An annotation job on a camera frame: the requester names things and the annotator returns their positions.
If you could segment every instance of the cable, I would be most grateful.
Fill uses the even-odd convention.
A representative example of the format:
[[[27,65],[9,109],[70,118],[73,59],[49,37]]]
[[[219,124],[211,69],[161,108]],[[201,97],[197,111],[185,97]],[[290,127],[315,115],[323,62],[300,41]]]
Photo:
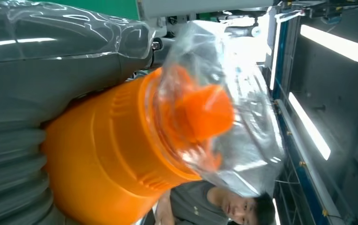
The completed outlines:
[[[298,182],[287,182],[287,181],[282,181],[282,180],[274,180],[274,181],[284,183],[284,184],[299,184]]]
[[[333,216],[333,215],[326,215],[325,217],[333,217],[333,218],[338,218],[344,221],[344,219],[342,217],[339,216]]]

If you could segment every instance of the blue metal frame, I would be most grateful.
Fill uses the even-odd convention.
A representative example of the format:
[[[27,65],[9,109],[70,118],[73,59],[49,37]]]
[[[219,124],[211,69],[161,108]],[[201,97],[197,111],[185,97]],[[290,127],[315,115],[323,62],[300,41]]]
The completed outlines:
[[[277,60],[276,78],[275,78],[276,88],[274,88],[274,90],[271,91],[271,95],[273,99],[279,99],[281,96],[280,88],[278,87],[280,86],[281,79],[283,76],[284,50],[285,50],[287,32],[288,32],[288,22],[283,22],[281,24],[279,48],[278,48],[278,54],[276,59]],[[278,121],[282,134],[286,134],[287,126],[281,115],[278,116]],[[283,135],[283,139],[286,143],[287,152],[288,154],[290,154],[292,163],[294,165],[299,165],[299,163],[301,162],[301,157],[299,156],[297,150],[295,149],[296,146],[293,140],[288,135]],[[299,166],[296,168],[296,173],[298,175],[302,190],[305,193],[307,202],[309,204],[316,225],[328,225],[329,224],[328,219],[322,214],[323,208],[319,203],[317,194],[314,190],[312,182],[310,181],[307,175],[306,169],[304,167]]]

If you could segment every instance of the fluorescent light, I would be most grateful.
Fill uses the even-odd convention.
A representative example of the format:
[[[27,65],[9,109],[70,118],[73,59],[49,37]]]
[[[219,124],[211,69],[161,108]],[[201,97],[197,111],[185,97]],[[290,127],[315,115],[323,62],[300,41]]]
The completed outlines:
[[[331,154],[331,149],[328,147],[324,138],[322,138],[321,134],[318,132],[311,119],[307,116],[305,110],[303,110],[300,106],[298,100],[296,100],[292,92],[290,92],[288,99],[305,126],[318,151],[320,151],[325,160],[328,160],[329,155]]]
[[[358,43],[354,41],[335,36],[307,25],[302,25],[300,27],[300,34],[334,52],[358,62]]]
[[[281,23],[278,22],[277,29],[276,29],[276,39],[274,41],[273,65],[271,66],[270,90],[274,89],[274,82],[276,80],[277,54],[278,54],[278,45],[280,40],[280,30],[281,30]]]
[[[56,39],[42,37],[42,38],[27,38],[27,39],[19,39],[19,43],[27,43],[27,42],[42,42],[42,41],[56,41]],[[16,43],[15,40],[7,40],[7,41],[0,41],[0,45],[9,45]]]
[[[274,204],[274,209],[276,210],[276,225],[281,225],[280,217],[279,217],[278,211],[277,211],[277,205],[276,205],[276,199],[275,198],[273,198],[273,204]]]

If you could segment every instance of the clear plastic wrap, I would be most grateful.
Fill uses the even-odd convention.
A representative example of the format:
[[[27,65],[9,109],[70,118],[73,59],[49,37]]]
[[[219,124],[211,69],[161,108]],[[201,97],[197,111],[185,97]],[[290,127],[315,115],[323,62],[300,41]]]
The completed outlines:
[[[0,61],[114,53],[144,59],[153,35],[144,22],[50,2],[0,1]]]
[[[157,122],[172,155],[203,179],[242,196],[272,194],[281,135],[261,71],[240,45],[222,24],[185,26],[163,66]]]

